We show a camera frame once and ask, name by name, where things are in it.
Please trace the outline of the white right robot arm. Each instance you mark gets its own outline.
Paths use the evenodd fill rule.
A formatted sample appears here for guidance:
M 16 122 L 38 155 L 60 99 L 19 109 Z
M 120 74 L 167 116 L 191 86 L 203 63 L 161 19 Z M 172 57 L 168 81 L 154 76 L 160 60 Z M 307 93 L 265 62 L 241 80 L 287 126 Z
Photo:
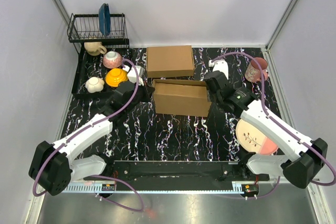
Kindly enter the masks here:
M 250 180 L 259 174 L 283 176 L 292 185 L 305 189 L 327 163 L 327 143 L 299 133 L 265 107 L 251 90 L 233 88 L 220 71 L 204 77 L 208 97 L 226 113 L 251 124 L 274 142 L 283 155 L 261 155 L 251 152 L 240 161 L 239 176 Z

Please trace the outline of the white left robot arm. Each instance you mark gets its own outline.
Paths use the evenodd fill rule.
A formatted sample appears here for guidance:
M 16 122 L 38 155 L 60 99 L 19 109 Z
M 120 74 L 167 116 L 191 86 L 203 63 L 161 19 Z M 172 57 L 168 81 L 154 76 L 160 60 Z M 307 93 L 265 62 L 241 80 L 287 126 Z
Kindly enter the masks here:
M 122 124 L 139 103 L 149 102 L 155 88 L 125 81 L 118 85 L 105 105 L 90 121 L 53 143 L 37 145 L 28 171 L 34 187 L 40 185 L 50 195 L 60 194 L 70 183 L 97 175 L 103 180 L 113 175 L 113 167 L 100 154 L 78 156 L 98 139 Z

